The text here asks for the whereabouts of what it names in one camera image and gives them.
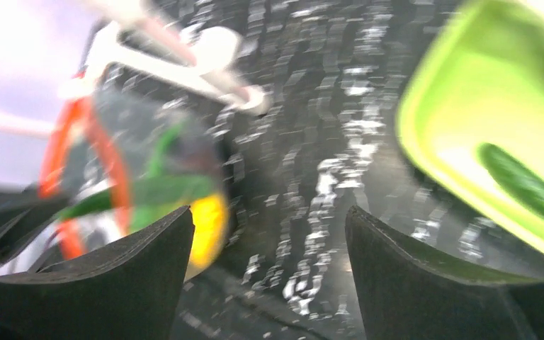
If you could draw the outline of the green bean pod toy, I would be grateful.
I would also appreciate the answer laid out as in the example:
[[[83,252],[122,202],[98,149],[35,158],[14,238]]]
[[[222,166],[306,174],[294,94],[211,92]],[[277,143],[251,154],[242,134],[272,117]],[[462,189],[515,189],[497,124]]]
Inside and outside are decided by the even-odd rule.
[[[172,125],[159,137],[147,162],[145,173],[147,177],[181,173],[181,156],[184,147],[182,129],[182,123]]]

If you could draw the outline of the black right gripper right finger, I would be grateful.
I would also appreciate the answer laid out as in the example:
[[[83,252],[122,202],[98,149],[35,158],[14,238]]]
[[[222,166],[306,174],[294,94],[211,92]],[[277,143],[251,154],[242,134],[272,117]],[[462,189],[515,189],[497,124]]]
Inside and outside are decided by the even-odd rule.
[[[357,205],[345,233],[368,339],[544,339],[544,278],[451,256]]]

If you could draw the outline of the green chili pepper toy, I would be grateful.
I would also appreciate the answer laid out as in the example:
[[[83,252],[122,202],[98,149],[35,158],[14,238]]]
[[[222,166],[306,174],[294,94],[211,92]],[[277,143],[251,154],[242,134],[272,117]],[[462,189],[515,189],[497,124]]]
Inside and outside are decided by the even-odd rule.
[[[57,217],[68,220],[91,213],[100,213],[113,209],[113,191],[119,186],[111,186],[92,193],[72,206],[61,210]],[[166,203],[188,204],[199,198],[205,198],[217,190],[216,183],[207,176],[180,175],[144,177],[130,185],[130,204],[132,206],[157,207]]]

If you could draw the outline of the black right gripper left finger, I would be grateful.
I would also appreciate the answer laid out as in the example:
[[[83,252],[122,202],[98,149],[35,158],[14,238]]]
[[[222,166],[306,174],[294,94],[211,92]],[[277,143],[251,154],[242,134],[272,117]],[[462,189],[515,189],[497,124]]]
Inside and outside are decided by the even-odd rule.
[[[170,339],[193,231],[182,207],[71,261],[0,276],[0,339]]]

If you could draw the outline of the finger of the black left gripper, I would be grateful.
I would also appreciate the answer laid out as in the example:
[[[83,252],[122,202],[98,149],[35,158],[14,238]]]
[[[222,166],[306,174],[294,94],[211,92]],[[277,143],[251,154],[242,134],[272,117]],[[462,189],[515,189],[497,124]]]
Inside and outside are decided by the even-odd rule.
[[[44,198],[33,187],[0,191],[0,265],[19,255],[70,202],[68,194]]]

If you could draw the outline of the yellow banana toy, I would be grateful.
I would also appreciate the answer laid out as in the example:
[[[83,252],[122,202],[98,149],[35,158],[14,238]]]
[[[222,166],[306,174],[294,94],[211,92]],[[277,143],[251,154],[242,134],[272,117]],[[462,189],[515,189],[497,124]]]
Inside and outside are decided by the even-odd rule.
[[[185,281],[203,272],[220,255],[230,216],[226,197],[221,192],[193,201],[190,210],[195,231]]]

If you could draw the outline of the clear zip top bag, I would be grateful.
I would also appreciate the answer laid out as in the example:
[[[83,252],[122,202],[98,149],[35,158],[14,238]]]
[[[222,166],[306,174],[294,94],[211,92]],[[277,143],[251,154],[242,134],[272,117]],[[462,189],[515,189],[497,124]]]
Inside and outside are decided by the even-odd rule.
[[[66,260],[95,250],[95,236],[110,243],[179,207],[191,207],[193,201],[155,208],[130,204],[131,183],[147,177],[146,166],[154,146],[172,125],[183,124],[181,173],[163,176],[207,176],[216,183],[215,192],[221,192],[227,200],[220,159],[197,117],[160,101],[140,102],[135,95],[116,89],[106,80],[106,72],[116,66],[143,72],[159,64],[158,59],[121,45],[120,32],[115,23],[96,32],[84,70],[77,78],[91,85],[92,90],[64,107],[40,175],[43,195],[52,195],[62,188],[77,189],[70,206],[92,193],[119,186],[118,191],[113,191],[116,206],[111,210],[68,220],[56,216],[58,246]]]

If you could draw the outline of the green cucumber toy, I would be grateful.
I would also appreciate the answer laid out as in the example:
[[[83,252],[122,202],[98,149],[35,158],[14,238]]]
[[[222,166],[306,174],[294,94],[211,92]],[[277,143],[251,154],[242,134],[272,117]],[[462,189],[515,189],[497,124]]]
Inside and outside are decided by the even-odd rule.
[[[484,143],[478,155],[483,167],[516,202],[544,218],[544,180],[501,147]]]

